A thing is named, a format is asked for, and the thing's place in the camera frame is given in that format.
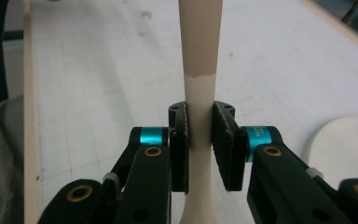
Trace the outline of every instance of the white table surface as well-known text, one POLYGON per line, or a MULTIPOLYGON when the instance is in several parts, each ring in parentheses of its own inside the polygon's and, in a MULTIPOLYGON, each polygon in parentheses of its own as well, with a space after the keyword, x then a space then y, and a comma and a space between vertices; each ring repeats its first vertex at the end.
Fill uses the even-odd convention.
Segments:
MULTIPOLYGON (((72 180, 102 180, 131 128, 168 126, 185 95, 176 0, 33 0, 31 19, 44 209, 72 180)), ((215 99, 301 155, 325 123, 358 116, 358 40, 338 26, 300 0, 225 0, 215 99)), ((253 223, 250 168, 226 193, 213 162, 221 223, 253 223)), ((172 223, 184 198, 172 196, 172 223)))

